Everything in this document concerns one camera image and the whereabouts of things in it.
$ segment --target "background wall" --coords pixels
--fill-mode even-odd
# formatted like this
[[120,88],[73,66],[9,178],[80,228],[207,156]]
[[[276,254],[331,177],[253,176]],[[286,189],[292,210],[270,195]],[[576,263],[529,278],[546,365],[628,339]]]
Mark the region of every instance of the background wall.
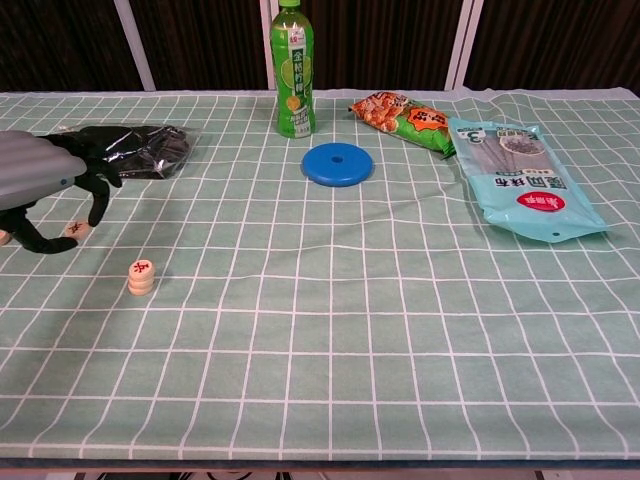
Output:
[[[272,85],[263,26],[277,0],[127,1],[156,89]],[[640,95],[636,0],[302,0],[302,10],[316,35],[317,89]],[[145,86],[114,0],[0,2],[0,43],[0,91]]]

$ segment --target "plastic bottle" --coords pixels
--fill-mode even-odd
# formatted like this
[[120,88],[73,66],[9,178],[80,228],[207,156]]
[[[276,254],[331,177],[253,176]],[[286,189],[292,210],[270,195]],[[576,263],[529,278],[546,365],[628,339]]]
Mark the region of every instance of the plastic bottle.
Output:
[[271,23],[271,55],[278,90],[278,133],[290,138],[311,135],[313,112],[313,29],[300,12],[300,0],[279,0]]

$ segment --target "green bottle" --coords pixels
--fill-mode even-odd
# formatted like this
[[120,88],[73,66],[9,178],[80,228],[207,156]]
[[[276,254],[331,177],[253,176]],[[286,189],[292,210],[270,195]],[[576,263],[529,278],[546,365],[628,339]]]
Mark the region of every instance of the green bottle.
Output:
[[271,55],[278,90],[278,133],[290,138],[311,135],[313,112],[313,29],[300,12],[300,0],[279,0],[271,24]]

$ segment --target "tablecloth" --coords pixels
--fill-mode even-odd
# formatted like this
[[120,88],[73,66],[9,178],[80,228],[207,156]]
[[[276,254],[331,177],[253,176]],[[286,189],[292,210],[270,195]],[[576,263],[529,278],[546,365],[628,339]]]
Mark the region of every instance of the tablecloth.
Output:
[[[357,121],[367,93],[319,92],[297,140],[272,92],[0,95],[2,129],[198,133],[175,178],[113,190],[77,249],[0,248],[0,456],[640,458],[640,100],[412,92],[542,127],[611,227],[549,245],[487,224],[455,157]],[[373,176],[307,181],[303,155],[332,141]],[[30,218],[57,236],[89,206],[71,188]]]

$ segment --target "snack bag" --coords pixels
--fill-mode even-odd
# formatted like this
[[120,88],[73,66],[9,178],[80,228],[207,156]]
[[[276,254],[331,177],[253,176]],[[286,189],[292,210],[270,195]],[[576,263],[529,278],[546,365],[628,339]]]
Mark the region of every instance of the snack bag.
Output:
[[449,131],[489,223],[550,243],[607,230],[537,126],[451,118]]
[[349,107],[358,117],[378,130],[444,153],[455,153],[447,116],[393,92],[377,92]]

